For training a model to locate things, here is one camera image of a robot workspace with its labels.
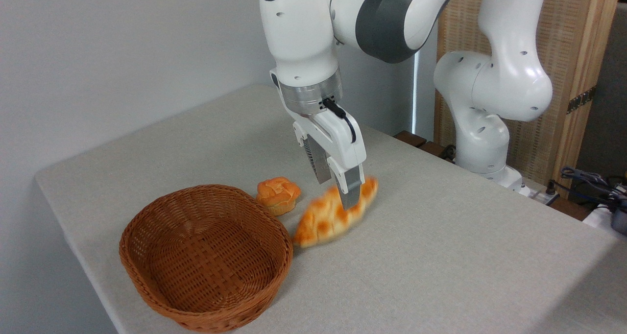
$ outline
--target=wooden block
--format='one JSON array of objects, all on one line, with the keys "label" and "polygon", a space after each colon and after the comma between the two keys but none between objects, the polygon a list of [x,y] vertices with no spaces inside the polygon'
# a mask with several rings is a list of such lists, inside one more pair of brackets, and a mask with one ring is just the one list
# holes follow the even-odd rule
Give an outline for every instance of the wooden block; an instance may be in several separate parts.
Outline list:
[{"label": "wooden block", "polygon": [[415,147],[420,147],[421,145],[427,142],[425,138],[414,135],[413,133],[410,133],[408,131],[403,131],[399,133],[398,135],[394,136],[394,138],[402,142],[405,142],[411,146],[415,146]]},{"label": "wooden block", "polygon": [[589,209],[582,207],[578,204],[574,204],[570,200],[566,198],[558,197],[549,207],[555,209],[556,211],[560,211],[568,216],[571,216],[579,221],[583,221],[588,214],[590,214]]},{"label": "wooden block", "polygon": [[433,142],[427,142],[423,144],[422,146],[420,146],[419,149],[424,150],[427,153],[433,154],[435,156],[441,156],[444,151],[443,146],[433,143]]}]

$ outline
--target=toy bread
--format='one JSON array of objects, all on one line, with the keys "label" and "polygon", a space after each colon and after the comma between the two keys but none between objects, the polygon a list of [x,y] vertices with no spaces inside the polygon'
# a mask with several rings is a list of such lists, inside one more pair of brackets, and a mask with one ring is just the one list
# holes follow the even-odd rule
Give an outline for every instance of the toy bread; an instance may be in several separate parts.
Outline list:
[{"label": "toy bread", "polygon": [[363,216],[363,212],[374,200],[379,182],[368,176],[361,185],[359,202],[345,211],[337,186],[329,188],[322,196],[309,204],[292,241],[300,247],[329,242],[344,234]]},{"label": "toy bread", "polygon": [[260,182],[257,192],[257,201],[266,206],[273,216],[294,209],[296,198],[300,196],[300,188],[282,176]]}]

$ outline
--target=table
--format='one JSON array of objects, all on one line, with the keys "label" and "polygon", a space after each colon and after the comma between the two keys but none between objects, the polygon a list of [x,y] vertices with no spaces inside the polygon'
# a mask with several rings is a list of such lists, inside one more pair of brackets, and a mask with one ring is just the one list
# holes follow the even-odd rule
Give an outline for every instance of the table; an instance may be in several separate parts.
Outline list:
[{"label": "table", "polygon": [[[296,249],[251,333],[624,333],[627,244],[453,164],[362,127],[379,195],[358,227]],[[121,334],[189,333],[153,312],[118,257],[121,233],[155,198],[199,184],[255,195],[302,189],[279,219],[292,233],[317,184],[276,90],[251,86],[40,171],[65,238]]]}]

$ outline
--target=black cable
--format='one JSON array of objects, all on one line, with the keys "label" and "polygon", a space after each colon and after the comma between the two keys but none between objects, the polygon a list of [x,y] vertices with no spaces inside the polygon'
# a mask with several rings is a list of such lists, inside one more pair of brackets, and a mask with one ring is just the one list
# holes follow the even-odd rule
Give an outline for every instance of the black cable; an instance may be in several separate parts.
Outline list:
[{"label": "black cable", "polygon": [[565,191],[568,191],[570,193],[573,193],[576,196],[579,196],[580,198],[584,198],[587,199],[591,202],[597,203],[597,204],[604,204],[608,206],[608,209],[610,209],[610,211],[615,211],[616,209],[620,209],[622,212],[627,213],[627,208],[623,207],[621,199],[617,198],[617,197],[613,197],[613,196],[609,196],[607,198],[598,198],[595,196],[588,196],[588,195],[584,195],[580,192],[575,191],[574,189],[570,189],[569,187],[566,187],[562,184],[560,184],[559,182],[557,182],[556,180],[549,180],[549,182],[551,184],[554,184],[555,186],[560,187],[561,189],[564,189]]},{"label": "black cable", "polygon": [[346,111],[344,111],[342,108],[340,108],[335,101],[331,100],[331,98],[326,98],[322,101],[322,104],[324,104],[325,108],[329,109],[332,111],[332,113],[336,114],[336,116],[340,119],[343,119],[346,121],[346,123],[349,125],[349,128],[351,128],[351,135],[352,135],[352,142],[351,144],[353,144],[354,142],[357,141],[357,134],[355,133],[355,129],[353,128],[350,120],[348,117],[346,117]]},{"label": "black cable", "polygon": [[355,134],[355,129],[353,128],[351,122],[349,121],[349,118],[344,116],[344,120],[346,121],[347,124],[349,124],[349,128],[351,128],[351,135],[353,136],[353,142],[354,143],[357,140],[357,135]]}]

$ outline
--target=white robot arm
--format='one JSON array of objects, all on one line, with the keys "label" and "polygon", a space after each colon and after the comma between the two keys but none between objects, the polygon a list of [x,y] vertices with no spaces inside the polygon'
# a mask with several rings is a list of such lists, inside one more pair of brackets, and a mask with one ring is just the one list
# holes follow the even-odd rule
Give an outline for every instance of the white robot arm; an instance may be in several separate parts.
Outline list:
[{"label": "white robot arm", "polygon": [[506,166],[509,132],[501,118],[534,120],[551,103],[553,86],[535,46],[543,1],[483,0],[479,28],[492,55],[453,51],[434,73],[455,122],[455,163],[523,194],[520,173]]},{"label": "white robot arm", "polygon": [[340,106],[336,46],[350,44],[389,63],[426,42],[448,0],[260,0],[271,71],[322,184],[333,171],[345,209],[359,200],[365,148],[358,123]]}]

